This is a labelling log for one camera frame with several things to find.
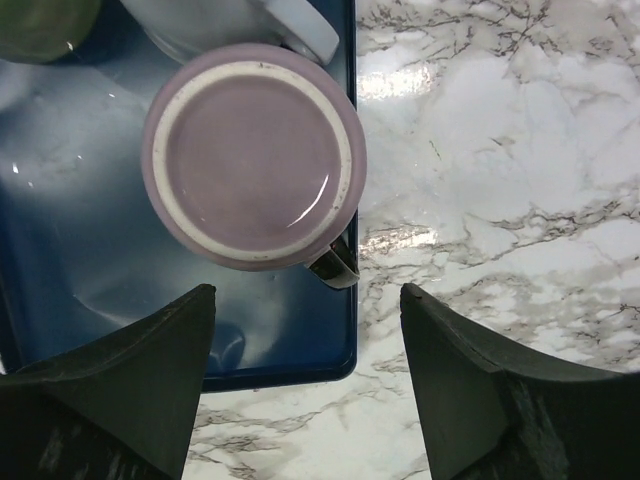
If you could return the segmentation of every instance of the purple mug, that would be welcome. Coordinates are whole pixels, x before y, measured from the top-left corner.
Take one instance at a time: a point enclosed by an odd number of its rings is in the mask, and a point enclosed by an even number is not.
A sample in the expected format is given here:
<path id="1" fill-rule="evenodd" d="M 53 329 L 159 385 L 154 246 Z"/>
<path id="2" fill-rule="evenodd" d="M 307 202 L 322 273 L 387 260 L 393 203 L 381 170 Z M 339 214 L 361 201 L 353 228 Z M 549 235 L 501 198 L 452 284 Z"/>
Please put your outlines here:
<path id="1" fill-rule="evenodd" d="M 340 86 L 283 48 L 242 44 L 185 65 L 149 110 L 142 172 L 186 247 L 237 270 L 304 264 L 358 281 L 341 237 L 366 177 L 362 125 Z"/>

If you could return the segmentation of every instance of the black mug handle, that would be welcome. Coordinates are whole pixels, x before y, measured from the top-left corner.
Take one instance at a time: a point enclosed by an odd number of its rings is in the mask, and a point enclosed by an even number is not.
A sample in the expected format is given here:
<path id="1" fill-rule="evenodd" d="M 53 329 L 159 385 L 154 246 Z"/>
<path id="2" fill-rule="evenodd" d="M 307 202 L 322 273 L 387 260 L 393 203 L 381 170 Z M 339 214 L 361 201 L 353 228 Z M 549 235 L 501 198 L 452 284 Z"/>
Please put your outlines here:
<path id="1" fill-rule="evenodd" d="M 334 241 L 329 250 L 307 265 L 307 268 L 335 290 L 349 288 L 360 280 L 358 263 L 342 237 Z"/>

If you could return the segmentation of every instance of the upside-down mug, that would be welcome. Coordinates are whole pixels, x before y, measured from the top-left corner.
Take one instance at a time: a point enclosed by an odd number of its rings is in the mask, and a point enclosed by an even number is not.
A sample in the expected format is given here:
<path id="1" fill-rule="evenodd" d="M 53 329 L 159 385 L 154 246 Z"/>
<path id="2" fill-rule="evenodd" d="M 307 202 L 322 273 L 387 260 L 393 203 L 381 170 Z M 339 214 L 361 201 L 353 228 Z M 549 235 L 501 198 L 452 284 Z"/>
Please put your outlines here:
<path id="1" fill-rule="evenodd" d="M 164 53 L 181 63 L 244 42 L 286 45 L 331 61 L 338 34 L 308 0 L 121 0 Z"/>
<path id="2" fill-rule="evenodd" d="M 245 271 L 307 266 L 358 280 L 341 234 L 366 177 L 356 111 L 321 67 L 242 44 L 185 65 L 149 110 L 142 171 L 151 203 L 192 251 Z"/>

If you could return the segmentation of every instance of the marble countertop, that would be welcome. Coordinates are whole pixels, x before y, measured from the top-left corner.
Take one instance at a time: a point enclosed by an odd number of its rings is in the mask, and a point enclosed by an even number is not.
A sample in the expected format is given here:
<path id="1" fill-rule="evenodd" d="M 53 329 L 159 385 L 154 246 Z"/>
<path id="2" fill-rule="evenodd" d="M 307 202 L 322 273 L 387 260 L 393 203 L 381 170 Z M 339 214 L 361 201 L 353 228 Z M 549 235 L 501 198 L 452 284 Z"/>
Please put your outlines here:
<path id="1" fill-rule="evenodd" d="M 538 350 L 640 369 L 640 0 L 358 12 L 358 367 L 204 395 L 185 479 L 429 479 L 405 282 Z"/>

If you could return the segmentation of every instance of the white ring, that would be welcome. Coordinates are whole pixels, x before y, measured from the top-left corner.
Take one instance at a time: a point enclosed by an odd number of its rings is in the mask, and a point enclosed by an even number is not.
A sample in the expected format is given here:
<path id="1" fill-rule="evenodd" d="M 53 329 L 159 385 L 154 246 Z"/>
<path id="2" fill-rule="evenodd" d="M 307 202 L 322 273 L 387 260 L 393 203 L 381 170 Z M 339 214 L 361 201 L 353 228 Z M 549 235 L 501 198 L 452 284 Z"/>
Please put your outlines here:
<path id="1" fill-rule="evenodd" d="M 197 95 L 202 89 L 214 83 L 234 76 L 262 76 L 274 80 L 280 80 L 298 89 L 306 95 L 323 113 L 331 126 L 338 143 L 340 152 L 340 178 L 338 190 L 333 199 L 331 209 L 324 219 L 305 238 L 275 250 L 247 251 L 228 247 L 213 240 L 195 225 L 184 213 L 169 182 L 167 172 L 167 144 L 171 133 L 171 127 L 180 112 L 187 103 Z M 169 101 L 153 139 L 153 176 L 158 189 L 160 200 L 167 210 L 169 216 L 185 235 L 191 238 L 202 248 L 217 255 L 240 261 L 268 261 L 287 257 L 315 242 L 326 229 L 332 224 L 342 207 L 349 184 L 351 183 L 351 145 L 347 131 L 338 115 L 338 112 L 329 99 L 311 82 L 303 76 L 279 65 L 259 61 L 235 62 L 211 68 L 187 82 Z"/>

